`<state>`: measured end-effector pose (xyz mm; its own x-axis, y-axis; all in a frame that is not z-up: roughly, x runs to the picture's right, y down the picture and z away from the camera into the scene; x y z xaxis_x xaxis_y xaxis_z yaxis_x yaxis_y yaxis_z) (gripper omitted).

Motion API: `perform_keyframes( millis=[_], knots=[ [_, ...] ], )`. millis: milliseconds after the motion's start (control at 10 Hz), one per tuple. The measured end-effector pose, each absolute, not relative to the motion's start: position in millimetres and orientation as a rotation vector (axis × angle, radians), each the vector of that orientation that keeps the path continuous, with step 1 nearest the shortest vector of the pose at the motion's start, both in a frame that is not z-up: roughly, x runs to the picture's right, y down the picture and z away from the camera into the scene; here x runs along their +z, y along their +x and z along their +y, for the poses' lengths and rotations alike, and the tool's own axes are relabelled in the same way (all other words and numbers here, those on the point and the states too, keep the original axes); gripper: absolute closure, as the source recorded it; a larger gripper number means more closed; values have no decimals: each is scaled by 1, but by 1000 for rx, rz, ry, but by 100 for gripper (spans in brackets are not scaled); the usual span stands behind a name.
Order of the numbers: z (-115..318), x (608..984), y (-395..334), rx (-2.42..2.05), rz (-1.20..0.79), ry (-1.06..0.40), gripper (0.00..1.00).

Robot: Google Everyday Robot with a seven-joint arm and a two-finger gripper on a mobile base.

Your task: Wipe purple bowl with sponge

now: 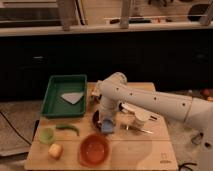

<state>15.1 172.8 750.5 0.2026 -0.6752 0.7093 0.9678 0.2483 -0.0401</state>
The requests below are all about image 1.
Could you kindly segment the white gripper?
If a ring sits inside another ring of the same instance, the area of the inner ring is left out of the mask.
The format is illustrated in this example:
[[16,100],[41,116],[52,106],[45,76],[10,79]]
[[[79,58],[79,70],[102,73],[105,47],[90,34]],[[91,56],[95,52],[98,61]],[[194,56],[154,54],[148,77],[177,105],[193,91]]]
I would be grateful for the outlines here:
[[105,96],[101,97],[99,104],[99,119],[101,122],[109,120],[115,124],[115,116],[118,110],[117,102]]

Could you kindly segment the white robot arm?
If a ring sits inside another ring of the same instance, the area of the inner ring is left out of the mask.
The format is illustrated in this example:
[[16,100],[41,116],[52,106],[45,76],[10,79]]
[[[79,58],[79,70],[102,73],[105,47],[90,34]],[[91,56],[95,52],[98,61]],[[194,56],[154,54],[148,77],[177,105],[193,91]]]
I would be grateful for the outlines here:
[[114,131],[114,116],[119,102],[127,102],[148,111],[176,119],[203,133],[198,171],[213,171],[213,102],[184,95],[135,89],[127,78],[116,72],[99,84],[101,132]]

